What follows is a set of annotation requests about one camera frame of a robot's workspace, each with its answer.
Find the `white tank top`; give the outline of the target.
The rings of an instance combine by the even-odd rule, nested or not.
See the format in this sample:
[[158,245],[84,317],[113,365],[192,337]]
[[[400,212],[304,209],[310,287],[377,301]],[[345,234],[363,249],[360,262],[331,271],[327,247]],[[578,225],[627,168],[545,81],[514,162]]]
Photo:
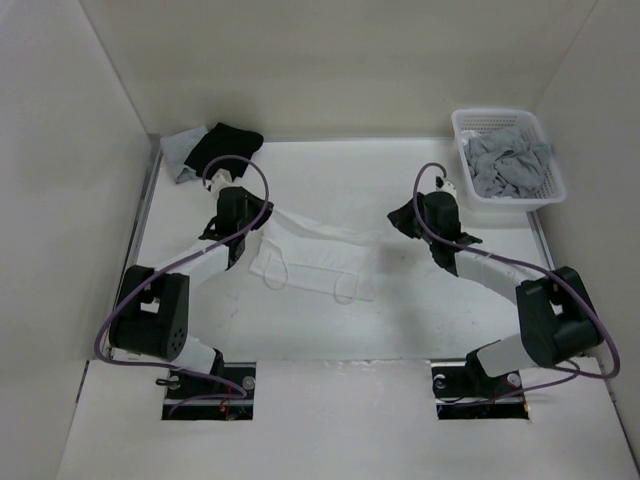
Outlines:
[[249,271],[273,290],[328,294],[341,305],[372,301],[379,231],[358,232],[276,209]]

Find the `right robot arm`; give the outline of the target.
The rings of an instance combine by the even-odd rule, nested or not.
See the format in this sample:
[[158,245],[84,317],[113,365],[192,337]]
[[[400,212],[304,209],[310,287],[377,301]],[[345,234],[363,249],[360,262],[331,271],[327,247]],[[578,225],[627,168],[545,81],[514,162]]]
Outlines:
[[517,309],[516,334],[471,351],[453,375],[436,374],[434,380],[445,384],[434,389],[439,397],[509,398],[520,392],[508,379],[519,370],[557,369],[607,341],[576,270],[549,271],[482,249],[481,239],[463,231],[452,194],[416,193],[387,218],[401,234],[426,242],[438,267],[486,287]]

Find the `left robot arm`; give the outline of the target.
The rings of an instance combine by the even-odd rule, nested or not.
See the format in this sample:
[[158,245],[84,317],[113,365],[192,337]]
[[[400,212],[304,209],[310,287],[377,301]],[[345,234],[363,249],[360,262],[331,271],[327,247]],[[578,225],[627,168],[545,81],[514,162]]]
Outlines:
[[222,188],[216,215],[192,247],[160,266],[126,270],[116,307],[96,340],[143,356],[143,366],[190,378],[202,398],[245,397],[243,387],[224,378],[221,352],[189,333],[191,303],[199,285],[236,265],[247,235],[261,228],[273,209],[267,198],[243,187]]

